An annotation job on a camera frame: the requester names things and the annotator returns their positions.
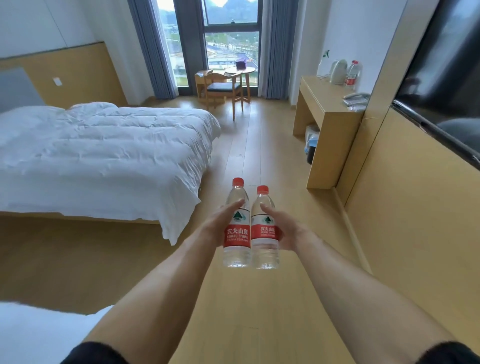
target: gray cushion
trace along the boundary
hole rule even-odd
[[[235,91],[240,88],[240,82],[235,83]],[[210,92],[232,92],[232,82],[213,82],[208,85],[207,90]]]

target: red label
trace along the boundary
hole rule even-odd
[[[252,225],[252,239],[259,238],[278,240],[278,228],[272,225]]]
[[[223,246],[246,246],[250,248],[250,225],[228,225],[225,229]]]

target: window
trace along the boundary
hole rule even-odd
[[[157,5],[165,38],[167,39],[168,53],[170,55],[175,82],[177,87],[188,86],[185,60],[183,59],[183,51],[180,43],[179,28],[177,25],[173,0],[157,0]]]
[[[222,72],[235,67],[237,58],[245,58],[247,66],[256,68],[250,74],[250,86],[257,86],[262,0],[201,2],[208,68]]]

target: black sleeve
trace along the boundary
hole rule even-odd
[[[100,342],[82,342],[61,364],[128,364],[120,353]]]
[[[480,364],[480,357],[459,342],[443,342],[429,349],[417,364]]]

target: forearm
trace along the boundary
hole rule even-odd
[[[414,363],[433,345],[453,340],[433,318],[313,233],[296,246],[317,294],[359,364]]]
[[[168,363],[215,253],[210,240],[202,229],[186,239],[102,318],[85,341],[110,345],[130,364]]]

